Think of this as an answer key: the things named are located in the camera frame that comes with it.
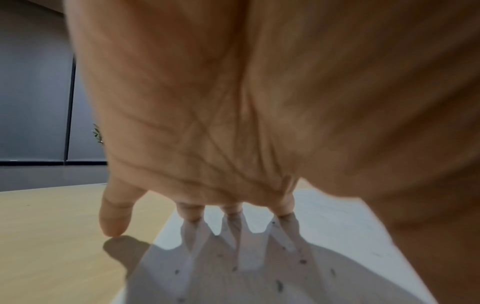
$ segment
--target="white surface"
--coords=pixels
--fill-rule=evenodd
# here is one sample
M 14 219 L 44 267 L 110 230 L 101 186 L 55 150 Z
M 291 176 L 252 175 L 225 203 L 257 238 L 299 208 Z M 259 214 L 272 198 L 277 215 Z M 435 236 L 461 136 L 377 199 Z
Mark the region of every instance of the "white surface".
M 361 201 L 298 190 L 295 216 L 175 212 L 113 303 L 436 303 Z

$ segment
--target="wooden table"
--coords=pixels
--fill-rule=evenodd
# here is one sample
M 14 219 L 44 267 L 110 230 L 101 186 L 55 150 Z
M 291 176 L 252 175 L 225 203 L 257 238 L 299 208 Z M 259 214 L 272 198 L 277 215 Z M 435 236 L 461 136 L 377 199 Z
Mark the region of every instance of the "wooden table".
M 104 185 L 0 192 L 0 298 L 2 303 L 109 303 L 175 209 L 148 193 L 135 206 L 120 241 L 98 226 Z M 298 188 L 308 188 L 303 181 Z M 109 256 L 144 242 L 128 268 Z

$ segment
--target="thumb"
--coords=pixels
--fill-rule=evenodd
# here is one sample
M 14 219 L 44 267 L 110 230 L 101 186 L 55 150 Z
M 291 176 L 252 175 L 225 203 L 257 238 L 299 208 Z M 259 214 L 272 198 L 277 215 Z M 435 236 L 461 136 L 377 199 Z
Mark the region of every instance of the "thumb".
M 100 228 L 106 236 L 125 232 L 132 218 L 132 209 L 147 191 L 110 176 L 103 192 L 99 213 Z

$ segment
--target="small plant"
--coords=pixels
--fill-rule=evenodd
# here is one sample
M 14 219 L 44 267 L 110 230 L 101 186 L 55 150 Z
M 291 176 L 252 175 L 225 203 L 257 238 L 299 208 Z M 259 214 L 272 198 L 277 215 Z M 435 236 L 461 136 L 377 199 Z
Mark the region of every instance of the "small plant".
M 100 128 L 97 126 L 97 124 L 93 124 L 93 135 L 96 138 L 96 141 L 100 144 L 104 144 L 104 141 L 102 140 L 102 134 L 100 133 Z

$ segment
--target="speck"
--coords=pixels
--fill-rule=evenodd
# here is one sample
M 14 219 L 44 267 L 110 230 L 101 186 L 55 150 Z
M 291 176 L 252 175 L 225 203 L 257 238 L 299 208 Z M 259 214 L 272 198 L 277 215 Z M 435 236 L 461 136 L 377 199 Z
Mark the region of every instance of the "speck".
M 277 291 L 278 293 L 282 293 L 282 291 L 284 290 L 284 284 L 282 283 L 282 281 L 280 280 L 276 280 L 276 288 L 277 288 Z

